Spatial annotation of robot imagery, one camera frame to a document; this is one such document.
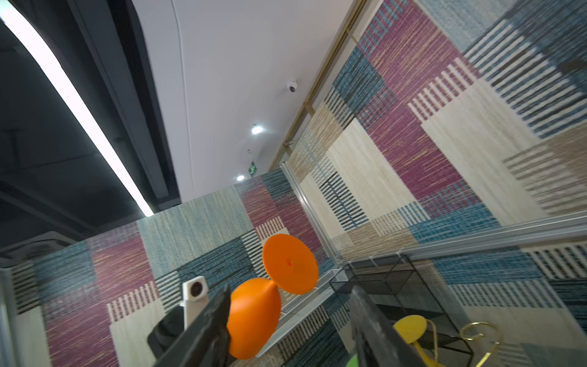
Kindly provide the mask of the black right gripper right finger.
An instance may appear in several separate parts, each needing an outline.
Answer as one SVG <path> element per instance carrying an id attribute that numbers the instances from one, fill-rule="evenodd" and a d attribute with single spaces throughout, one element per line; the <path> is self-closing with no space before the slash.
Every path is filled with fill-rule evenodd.
<path id="1" fill-rule="evenodd" d="M 358 366 L 424 366 L 360 286 L 349 297 Z"/>

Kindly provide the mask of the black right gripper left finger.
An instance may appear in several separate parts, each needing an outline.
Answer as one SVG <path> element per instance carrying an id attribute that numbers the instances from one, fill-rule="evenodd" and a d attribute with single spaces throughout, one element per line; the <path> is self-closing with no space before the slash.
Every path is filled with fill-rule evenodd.
<path id="1" fill-rule="evenodd" d="M 230 306 L 231 292 L 226 286 L 154 366 L 226 366 L 231 340 L 227 329 Z"/>

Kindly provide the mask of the light orange plastic wine glass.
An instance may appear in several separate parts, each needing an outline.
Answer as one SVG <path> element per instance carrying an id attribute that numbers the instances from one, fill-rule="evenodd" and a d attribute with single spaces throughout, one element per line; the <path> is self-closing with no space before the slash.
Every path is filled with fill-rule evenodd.
<path id="1" fill-rule="evenodd" d="M 250 279 L 231 295 L 227 329 L 229 354 L 236 359 L 254 358 L 277 330 L 282 309 L 279 290 L 305 295 L 319 280 L 313 252 L 292 235 L 270 237 L 263 247 L 262 263 L 269 278 Z"/>

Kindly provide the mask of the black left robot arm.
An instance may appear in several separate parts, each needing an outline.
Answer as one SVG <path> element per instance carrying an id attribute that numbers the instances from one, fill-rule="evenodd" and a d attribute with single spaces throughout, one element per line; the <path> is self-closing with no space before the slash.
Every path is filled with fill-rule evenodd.
<path id="1" fill-rule="evenodd" d="M 155 359 L 163 356 L 184 330 L 184 307 L 177 306 L 166 314 L 148 334 L 147 343 Z"/>

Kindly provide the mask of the yellow plastic wine glass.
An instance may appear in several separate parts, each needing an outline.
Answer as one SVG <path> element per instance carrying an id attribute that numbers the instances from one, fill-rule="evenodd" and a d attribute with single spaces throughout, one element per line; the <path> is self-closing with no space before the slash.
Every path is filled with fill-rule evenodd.
<path id="1" fill-rule="evenodd" d="M 423 351 L 423 347 L 419 344 L 419 340 L 425 335 L 429 326 L 432 327 L 434 359 L 431 359 Z M 396 321 L 393 327 L 401 336 L 403 341 L 405 341 L 408 345 L 412 345 L 416 348 L 418 355 L 426 366 L 443 366 L 443 364 L 439 362 L 438 333 L 437 327 L 433 321 L 426 319 L 423 316 L 414 314 L 403 317 L 399 321 Z"/>

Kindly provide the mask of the green plastic wine glass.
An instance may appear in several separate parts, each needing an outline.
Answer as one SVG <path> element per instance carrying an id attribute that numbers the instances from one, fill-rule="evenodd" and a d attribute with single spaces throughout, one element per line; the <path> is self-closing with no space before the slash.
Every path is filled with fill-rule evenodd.
<path id="1" fill-rule="evenodd" d="M 350 361 L 346 364 L 346 367 L 359 367 L 359 359 L 357 355 L 354 355 Z"/>

